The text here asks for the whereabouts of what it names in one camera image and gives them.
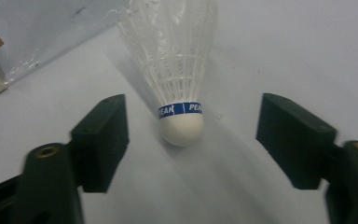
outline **blue band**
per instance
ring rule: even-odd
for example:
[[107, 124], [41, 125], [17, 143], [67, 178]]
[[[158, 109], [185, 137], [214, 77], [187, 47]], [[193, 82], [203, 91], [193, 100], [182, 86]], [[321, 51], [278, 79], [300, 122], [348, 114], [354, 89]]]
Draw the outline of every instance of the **blue band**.
[[173, 105], [165, 105], [158, 110], [158, 118], [163, 119], [179, 114], [202, 114], [201, 104], [197, 102], [186, 102]]

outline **white shuttlecock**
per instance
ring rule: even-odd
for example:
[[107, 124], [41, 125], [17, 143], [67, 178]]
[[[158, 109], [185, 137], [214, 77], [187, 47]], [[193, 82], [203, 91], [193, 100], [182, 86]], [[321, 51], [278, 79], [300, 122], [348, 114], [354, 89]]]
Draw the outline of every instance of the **white shuttlecock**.
[[121, 11], [121, 37], [161, 106], [161, 133], [179, 147], [202, 133], [197, 101], [216, 23], [214, 0], [131, 0]]

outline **white surface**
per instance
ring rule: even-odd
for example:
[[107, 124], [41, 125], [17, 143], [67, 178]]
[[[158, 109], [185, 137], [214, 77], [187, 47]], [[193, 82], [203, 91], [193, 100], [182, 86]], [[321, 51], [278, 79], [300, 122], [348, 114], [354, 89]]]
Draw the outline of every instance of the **white surface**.
[[125, 93], [131, 142], [107, 194], [82, 194], [87, 223], [328, 223], [324, 188], [293, 189], [255, 140], [261, 94], [305, 106], [358, 140], [358, 1], [221, 1], [200, 93], [205, 132], [167, 145], [116, 28], [0, 95], [0, 182], [25, 154]]

